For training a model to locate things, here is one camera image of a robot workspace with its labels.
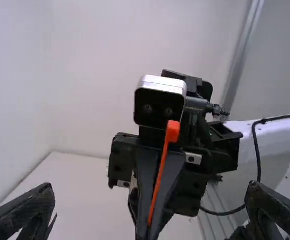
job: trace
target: black robotic claw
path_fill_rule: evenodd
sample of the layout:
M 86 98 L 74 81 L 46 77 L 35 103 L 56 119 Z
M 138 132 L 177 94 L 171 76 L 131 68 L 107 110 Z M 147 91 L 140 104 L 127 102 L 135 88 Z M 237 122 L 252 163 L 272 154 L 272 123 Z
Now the black robotic claw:
M 220 107 L 209 102 L 211 94 L 210 83 L 167 70 L 161 77 L 147 75 L 140 80 L 134 102 L 139 135 L 118 133 L 114 137 L 108 168 L 110 188 L 129 188 L 128 208 L 137 240 L 156 240 L 174 214 L 196 216 L 208 180 L 237 169 L 241 134 L 221 122 L 206 122 L 207 113 L 222 114 Z M 169 120 L 180 122 L 180 135 L 177 143 L 169 145 L 162 187 L 148 227 Z
M 0 207 L 0 240 L 7 240 L 20 229 L 18 240 L 47 240 L 56 221 L 52 220 L 55 196 L 50 183 L 32 189 Z
M 167 155 L 161 179 L 163 187 L 158 192 L 152 222 L 148 226 L 148 215 L 158 157 L 159 151 L 157 149 L 136 149 L 135 173 L 137 175 L 137 186 L 130 189 L 128 207 L 134 219 L 137 240 L 156 240 L 161 230 L 174 214 L 172 209 L 168 209 L 166 203 L 172 195 L 186 158 L 181 152 L 170 151 Z

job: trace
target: white wall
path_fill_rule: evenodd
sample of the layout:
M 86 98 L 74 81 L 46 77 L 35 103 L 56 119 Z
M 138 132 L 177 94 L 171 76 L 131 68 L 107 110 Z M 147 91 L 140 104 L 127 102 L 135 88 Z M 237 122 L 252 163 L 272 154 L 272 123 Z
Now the white wall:
M 50 10 L 48 0 L 0 0 L 0 201 L 48 151 L 43 91 Z
M 290 0 L 265 0 L 251 40 L 241 81 L 231 110 L 232 120 L 261 119 L 290 113 Z M 275 188 L 286 171 L 290 155 L 262 159 L 263 183 Z M 256 164 L 240 166 L 222 184 L 228 205 L 243 201 Z M 238 223 L 245 214 L 238 214 Z
M 136 133 L 142 75 L 170 69 L 210 81 L 219 102 L 247 0 L 54 0 L 52 147 L 107 157 Z

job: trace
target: black mount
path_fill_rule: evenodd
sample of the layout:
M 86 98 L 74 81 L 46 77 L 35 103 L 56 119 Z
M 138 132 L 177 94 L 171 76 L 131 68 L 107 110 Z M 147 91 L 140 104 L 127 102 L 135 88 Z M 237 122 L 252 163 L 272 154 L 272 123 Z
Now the black mount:
M 108 185 L 113 188 L 123 182 L 129 188 L 128 207 L 137 240 L 156 240 L 173 214 L 196 216 L 208 180 L 214 180 L 215 174 L 237 169 L 242 136 L 231 132 L 221 122 L 206 122 L 206 113 L 214 109 L 209 103 L 210 83 L 167 70 L 163 70 L 161 76 L 185 81 L 187 97 L 198 99 L 200 105 L 198 111 L 183 112 L 179 140 L 169 146 L 161 180 L 163 187 L 158 193 L 150 228 L 147 218 L 165 131 L 140 126 L 139 136 L 118 133 L 113 139 Z M 188 156 L 191 155 L 200 156 L 201 162 L 190 162 Z

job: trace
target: metal bracket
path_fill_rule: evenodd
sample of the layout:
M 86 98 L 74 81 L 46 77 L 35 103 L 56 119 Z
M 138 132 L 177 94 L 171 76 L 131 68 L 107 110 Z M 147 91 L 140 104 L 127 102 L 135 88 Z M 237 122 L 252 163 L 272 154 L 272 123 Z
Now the metal bracket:
M 202 156 L 199 154 L 194 154 L 191 152 L 185 152 L 186 154 L 186 162 L 189 164 L 200 165 Z

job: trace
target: camera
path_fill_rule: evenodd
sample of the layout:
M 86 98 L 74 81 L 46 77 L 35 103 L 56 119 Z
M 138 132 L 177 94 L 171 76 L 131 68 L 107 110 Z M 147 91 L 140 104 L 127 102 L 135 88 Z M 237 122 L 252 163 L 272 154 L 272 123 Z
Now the camera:
M 135 91 L 134 121 L 137 125 L 165 129 L 168 120 L 180 122 L 187 85 L 180 79 L 143 76 Z

